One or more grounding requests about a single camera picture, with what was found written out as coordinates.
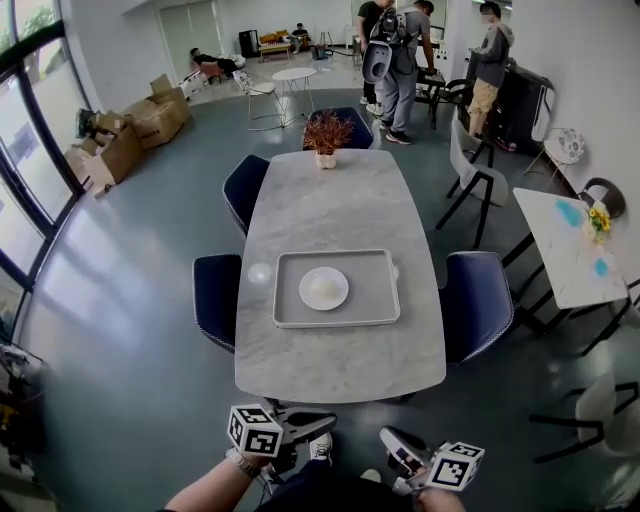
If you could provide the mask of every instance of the person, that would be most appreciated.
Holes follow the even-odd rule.
[[[360,6],[358,17],[356,18],[356,32],[360,38],[360,51],[362,55],[367,51],[367,46],[371,37],[371,31],[376,26],[382,13],[389,7],[392,7],[395,0],[375,0],[365,2]],[[374,84],[364,82],[362,88],[361,105],[367,105],[367,110],[375,116],[382,115],[382,105],[379,105],[376,99],[376,88]]]
[[[487,115],[498,97],[498,90],[504,80],[509,61],[509,50],[515,37],[511,27],[502,23],[502,12],[495,2],[480,5],[482,23],[489,24],[489,30],[482,46],[473,50],[471,61],[476,60],[476,84],[473,100],[469,106],[469,133],[474,137],[482,135]]]
[[[380,475],[375,470],[366,471],[361,478],[337,478],[331,469],[330,434],[312,441],[309,447],[309,462],[281,485],[269,501],[260,504],[256,512],[414,510],[411,498],[393,494],[380,483]],[[253,481],[255,471],[249,468],[263,467],[269,462],[234,450],[228,452],[230,457],[174,496],[165,512],[232,512]],[[464,512],[460,500],[442,489],[423,491],[417,505],[422,512]]]
[[[198,48],[193,48],[190,53],[193,62],[198,66],[202,65],[203,62],[215,62],[224,74],[227,75],[227,78],[231,78],[233,72],[238,71],[238,66],[236,66],[236,63],[231,59],[217,59],[206,53],[200,53],[200,49]]]
[[[406,49],[394,50],[389,72],[382,80],[384,114],[380,128],[387,132],[387,140],[397,144],[413,144],[405,130],[409,126],[418,83],[418,36],[422,37],[422,48],[427,57],[427,74],[434,75],[436,72],[429,20],[433,11],[434,6],[428,0],[417,0],[413,7],[402,11],[406,17],[407,34],[413,37]]]
[[[296,55],[300,52],[300,47],[302,46],[302,42],[304,38],[309,39],[309,32],[307,32],[302,23],[298,23],[296,30],[291,32],[291,42],[296,46],[293,54]]]

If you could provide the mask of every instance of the glass window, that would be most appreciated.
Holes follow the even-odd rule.
[[[27,69],[27,74],[49,131],[58,143],[60,152],[64,153],[71,144],[77,142],[78,109],[88,106],[61,41],[52,41],[39,51],[37,70],[31,72]]]
[[[0,53],[4,52],[9,42],[9,1],[0,0]]]
[[[49,217],[57,219],[71,199],[71,190],[42,145],[13,76],[0,83],[0,139],[31,193]]]
[[[52,0],[14,0],[14,2],[18,39],[24,39],[56,21]]]
[[[24,291],[0,268],[0,342],[10,341]]]
[[[44,243],[44,236],[13,199],[4,181],[0,180],[0,249],[25,274]]]

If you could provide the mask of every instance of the gray tray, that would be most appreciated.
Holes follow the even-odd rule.
[[[300,281],[317,267],[333,267],[349,282],[349,296],[331,311],[316,311],[300,298]],[[281,254],[276,270],[273,321],[282,329],[392,324],[400,318],[391,254],[365,251]]]

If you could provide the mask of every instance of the khaki shorts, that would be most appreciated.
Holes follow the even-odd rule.
[[[497,87],[477,79],[476,85],[473,88],[473,101],[471,101],[471,105],[469,105],[469,114],[488,114],[497,97]]]

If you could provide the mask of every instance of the white plate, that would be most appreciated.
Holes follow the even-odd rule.
[[[317,297],[311,291],[311,285],[317,278],[325,278],[332,281],[338,287],[338,296],[333,300]],[[342,304],[349,295],[349,282],[344,274],[331,267],[318,267],[307,272],[300,281],[300,298],[311,309],[317,311],[330,311]]]

